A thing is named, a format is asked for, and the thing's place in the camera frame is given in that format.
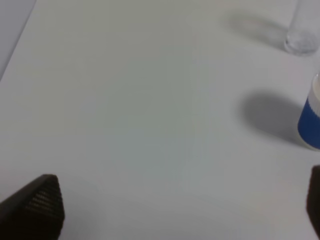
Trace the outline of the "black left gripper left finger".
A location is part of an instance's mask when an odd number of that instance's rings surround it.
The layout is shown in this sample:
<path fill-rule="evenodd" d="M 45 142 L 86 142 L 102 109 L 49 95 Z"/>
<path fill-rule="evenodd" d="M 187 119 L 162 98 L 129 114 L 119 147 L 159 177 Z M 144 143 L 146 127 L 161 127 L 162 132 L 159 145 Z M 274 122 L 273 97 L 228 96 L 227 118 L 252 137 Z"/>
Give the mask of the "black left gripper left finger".
<path fill-rule="evenodd" d="M 58 177 L 43 174 L 0 203 L 0 238 L 57 240 L 64 220 Z"/>

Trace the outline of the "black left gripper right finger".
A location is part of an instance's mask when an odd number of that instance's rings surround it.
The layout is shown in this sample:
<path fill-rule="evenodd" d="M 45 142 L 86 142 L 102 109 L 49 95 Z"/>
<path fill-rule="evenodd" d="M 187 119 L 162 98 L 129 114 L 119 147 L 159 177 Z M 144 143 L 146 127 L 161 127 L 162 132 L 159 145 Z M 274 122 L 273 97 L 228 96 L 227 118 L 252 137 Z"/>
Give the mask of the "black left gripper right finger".
<path fill-rule="evenodd" d="M 320 166 L 315 165 L 311 170 L 309 187 L 306 198 L 306 211 L 312 227 L 320 238 Z"/>

